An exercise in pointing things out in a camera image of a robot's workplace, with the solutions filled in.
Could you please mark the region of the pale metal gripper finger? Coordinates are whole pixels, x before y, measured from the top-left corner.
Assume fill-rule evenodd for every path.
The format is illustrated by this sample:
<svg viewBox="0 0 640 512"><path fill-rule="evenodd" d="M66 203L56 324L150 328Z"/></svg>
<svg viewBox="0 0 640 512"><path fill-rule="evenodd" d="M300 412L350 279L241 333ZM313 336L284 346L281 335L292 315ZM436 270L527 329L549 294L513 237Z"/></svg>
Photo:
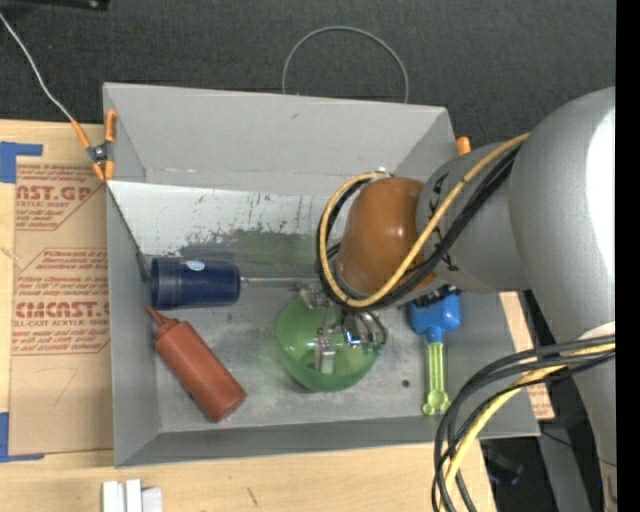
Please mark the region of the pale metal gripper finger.
<svg viewBox="0 0 640 512"><path fill-rule="evenodd" d="M319 339L315 348L315 370L321 374L333 374L336 350L329 339Z"/></svg>

